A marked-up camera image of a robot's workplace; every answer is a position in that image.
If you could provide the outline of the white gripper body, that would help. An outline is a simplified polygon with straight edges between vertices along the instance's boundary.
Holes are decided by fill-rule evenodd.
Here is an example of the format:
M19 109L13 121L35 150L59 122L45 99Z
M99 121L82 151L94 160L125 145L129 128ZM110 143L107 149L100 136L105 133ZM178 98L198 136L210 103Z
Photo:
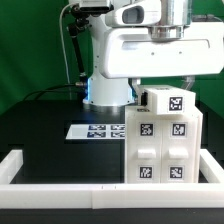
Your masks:
M184 37L156 41L147 28L116 28L104 34L101 74L148 78L218 74L224 68L224 23L193 22Z

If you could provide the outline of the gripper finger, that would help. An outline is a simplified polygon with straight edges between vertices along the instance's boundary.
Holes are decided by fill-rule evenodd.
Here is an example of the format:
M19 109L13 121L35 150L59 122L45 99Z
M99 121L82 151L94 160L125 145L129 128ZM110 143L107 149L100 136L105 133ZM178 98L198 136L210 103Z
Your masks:
M133 90L135 102L137 104L144 104L146 101L146 95L144 92L144 88L141 85L141 79L140 78L132 78L130 86Z
M194 76L186 76L184 78L182 88L185 89L185 90L190 90L193 87L194 83L195 83L195 77Z

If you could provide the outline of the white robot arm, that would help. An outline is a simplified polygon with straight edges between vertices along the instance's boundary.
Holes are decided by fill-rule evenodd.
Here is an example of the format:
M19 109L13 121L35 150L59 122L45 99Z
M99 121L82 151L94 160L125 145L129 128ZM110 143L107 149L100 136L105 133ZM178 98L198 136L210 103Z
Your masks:
M192 0L69 0L92 24L96 71L107 79L217 74L224 22L192 15Z

